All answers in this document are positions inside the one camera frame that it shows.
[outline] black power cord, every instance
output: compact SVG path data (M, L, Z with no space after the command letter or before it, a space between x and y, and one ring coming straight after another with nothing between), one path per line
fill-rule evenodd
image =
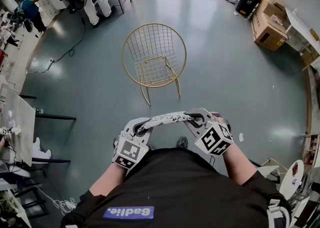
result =
M80 39L80 41L79 42L77 42L74 46L72 46L71 47L71 49L69 49L68 51L66 51L59 59L57 59L56 61L53 61L53 63L57 63L58 61L60 61L64 56L66 56L67 54L70 56L70 57L72 57L74 54L75 54L75 47L78 45L78 44L80 44L81 42L82 42L82 40L84 39L84 37L85 37L85 34L86 34L86 32L87 32L87 27L86 27L86 22L85 22L85 19L82 17L82 15L81 15L81 13L80 12L78 12L79 13L79 15L81 16L81 22L82 22L82 24L83 24L83 26L84 26L84 33L83 33L83 35L82 35L82 37L81 37L81 39ZM37 70L37 71L33 71L33 72L27 72L27 74L32 74L32 73L44 73L44 72L46 72L46 71L48 71L48 70L45 70L45 71L39 71L39 70Z

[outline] forearm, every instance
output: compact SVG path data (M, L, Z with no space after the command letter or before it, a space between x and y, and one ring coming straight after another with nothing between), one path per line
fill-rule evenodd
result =
M257 171L236 144L232 144L223 154L229 178L239 185L248 181Z
M122 184L127 169L112 163L104 174L91 186L90 192L93 196L107 196L115 187Z

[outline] concrete floor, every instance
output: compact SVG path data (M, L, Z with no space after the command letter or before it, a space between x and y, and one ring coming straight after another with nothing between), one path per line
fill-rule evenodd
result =
M253 42L250 23L234 15L225 0L133 0L110 20L87 32L75 49L44 74L29 74L23 94L45 113L76 116L77 121L39 120L35 137L53 158L70 164L50 164L43 190L54 199L76 202L111 163L113 138L126 123L173 111L207 108L220 112L232 126L235 143L250 159L272 157L286 167L301 157L306 130L306 94L300 57L288 45L277 52ZM129 33L150 22L167 24L185 41L187 64L180 77L181 98L174 84L151 89L152 107L124 72L121 50ZM48 31L34 61L41 70L49 58L58 59L84 31L78 14L64 12ZM243 133L244 141L239 141ZM189 148L201 156L194 137L183 124L153 131L156 148L174 147L186 135ZM225 174L222 158L217 171ZM58 226L61 211L50 201L50 215L32 220L34 227Z

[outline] round white object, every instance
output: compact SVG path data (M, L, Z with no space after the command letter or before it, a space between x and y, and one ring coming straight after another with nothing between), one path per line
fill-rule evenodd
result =
M298 170L295 175L293 175L293 167L295 164L298 164ZM288 169L288 172L285 174L284 179L281 183L279 192L288 200L296 192L299 184L302 180L304 174L304 163L302 160L295 161L291 167Z

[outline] clutter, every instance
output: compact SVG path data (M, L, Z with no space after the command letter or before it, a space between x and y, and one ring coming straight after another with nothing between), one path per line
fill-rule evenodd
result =
M282 0L262 0L259 8L269 17L275 15L283 22L286 20L286 8Z
M284 26L271 19L274 15L283 21L282 18L286 16L286 12L282 13L279 6L281 3L278 0L262 0L251 21L254 42L273 52L288 40Z
M288 40L283 26L272 21L267 15L255 12L251 21L253 40L270 51L276 51Z
M277 15L274 15L274 14L273 14L273 15L270 17L270 19L271 19L272 21L274 21L274 22L277 22L279 25L283 26L282 20L279 19Z
M234 7L237 12L248 16L260 2L261 0L235 0Z

